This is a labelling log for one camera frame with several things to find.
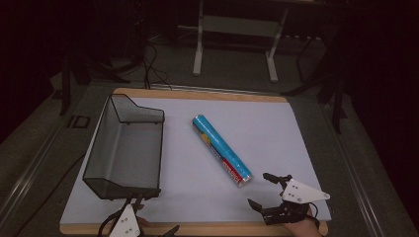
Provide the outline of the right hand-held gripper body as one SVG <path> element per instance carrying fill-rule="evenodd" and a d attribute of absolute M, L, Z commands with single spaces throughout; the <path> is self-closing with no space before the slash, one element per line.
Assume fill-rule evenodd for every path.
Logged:
<path fill-rule="evenodd" d="M 315 201 L 330 199 L 330 194 L 290 179 L 286 181 L 281 198 L 283 202 L 279 206 L 262 210 L 262 217 L 267 225 L 311 220 L 318 226 L 319 220 L 316 216 L 308 214 L 310 205 Z"/>

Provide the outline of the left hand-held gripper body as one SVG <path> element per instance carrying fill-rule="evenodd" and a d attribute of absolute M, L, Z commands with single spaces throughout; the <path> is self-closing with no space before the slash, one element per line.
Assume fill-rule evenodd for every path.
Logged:
<path fill-rule="evenodd" d="M 128 204 L 116 221 L 114 228 L 111 230 L 109 237 L 138 237 L 140 228 L 134 209 Z"/>

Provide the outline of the black wire mesh basket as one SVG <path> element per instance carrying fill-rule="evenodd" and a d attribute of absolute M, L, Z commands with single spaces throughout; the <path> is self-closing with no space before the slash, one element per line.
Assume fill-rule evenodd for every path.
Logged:
<path fill-rule="evenodd" d="M 165 114 L 125 94 L 108 97 L 83 174 L 101 199 L 156 198 Z"/>

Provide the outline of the blue cling film roll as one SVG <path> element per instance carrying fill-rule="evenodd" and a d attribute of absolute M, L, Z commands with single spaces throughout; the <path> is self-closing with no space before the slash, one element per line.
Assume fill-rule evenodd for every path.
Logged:
<path fill-rule="evenodd" d="M 219 160 L 221 166 L 236 186 L 241 188 L 248 183 L 253 177 L 251 171 L 207 118 L 204 115 L 197 115 L 192 119 L 192 123 L 201 140 Z"/>

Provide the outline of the person's left hand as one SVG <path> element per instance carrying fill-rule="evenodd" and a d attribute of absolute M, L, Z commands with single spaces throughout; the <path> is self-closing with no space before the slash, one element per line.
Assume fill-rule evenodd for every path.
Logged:
<path fill-rule="evenodd" d="M 142 210 L 144 208 L 144 205 L 143 204 L 140 204 L 139 206 L 138 206 L 138 209 L 139 210 Z M 138 222 L 138 224 L 140 225 L 140 226 L 149 226 L 150 225 L 150 222 L 149 221 L 147 221 L 145 218 L 143 218 L 143 217 L 141 217 L 141 216 L 138 216 L 137 217 L 137 222 Z"/>

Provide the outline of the person's right hand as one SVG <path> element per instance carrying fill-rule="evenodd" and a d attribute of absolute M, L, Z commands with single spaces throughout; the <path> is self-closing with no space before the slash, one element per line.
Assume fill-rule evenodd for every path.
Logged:
<path fill-rule="evenodd" d="M 306 213 L 308 218 L 295 223 L 284 223 L 283 226 L 292 234 L 293 237 L 324 237 L 315 222 L 311 219 L 312 211 Z"/>

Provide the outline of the white table mat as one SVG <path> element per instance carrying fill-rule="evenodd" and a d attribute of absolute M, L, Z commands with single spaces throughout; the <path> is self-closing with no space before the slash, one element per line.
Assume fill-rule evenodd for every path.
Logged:
<path fill-rule="evenodd" d="M 139 106 L 164 111 L 161 193 L 140 215 L 154 223 L 258 221 L 248 202 L 281 203 L 281 187 L 263 176 L 290 175 L 317 188 L 293 109 L 288 103 L 136 98 Z M 194 131 L 205 116 L 253 174 L 237 187 Z"/>

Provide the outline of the black tripod stand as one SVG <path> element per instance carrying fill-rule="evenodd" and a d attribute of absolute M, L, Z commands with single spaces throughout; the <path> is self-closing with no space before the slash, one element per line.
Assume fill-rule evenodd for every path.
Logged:
<path fill-rule="evenodd" d="M 106 78 L 118 83 L 127 83 L 127 80 L 118 76 L 113 70 L 106 68 L 99 62 L 89 58 L 86 54 L 76 51 L 67 53 L 61 63 L 61 111 L 64 116 L 71 105 L 71 82 L 70 76 L 73 75 L 79 84 L 87 85 L 90 82 L 90 76 L 86 67 L 89 66 L 94 71 L 99 72 Z"/>
<path fill-rule="evenodd" d="M 326 49 L 318 67 L 302 86 L 283 92 L 282 95 L 291 97 L 316 86 L 321 86 L 316 96 L 317 101 L 326 104 L 331 98 L 334 98 L 331 121 L 335 131 L 340 134 L 344 81 L 347 73 L 346 64 L 334 42 L 335 36 L 322 34 L 320 38 Z"/>

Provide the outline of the white metal stand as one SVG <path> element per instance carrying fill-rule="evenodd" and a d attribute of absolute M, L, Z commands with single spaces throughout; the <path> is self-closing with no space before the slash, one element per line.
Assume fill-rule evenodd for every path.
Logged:
<path fill-rule="evenodd" d="M 200 76 L 204 55 L 204 32 L 271 38 L 272 46 L 265 52 L 269 77 L 272 83 L 279 81 L 274 56 L 289 14 L 285 8 L 277 22 L 221 17 L 204 13 L 205 0 L 199 1 L 198 40 L 194 59 L 193 75 Z"/>

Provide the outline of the small black floor bracket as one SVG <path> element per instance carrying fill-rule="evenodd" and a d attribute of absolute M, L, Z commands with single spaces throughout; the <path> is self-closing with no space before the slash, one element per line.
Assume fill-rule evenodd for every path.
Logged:
<path fill-rule="evenodd" d="M 91 119 L 84 116 L 72 116 L 67 123 L 67 128 L 87 128 Z"/>

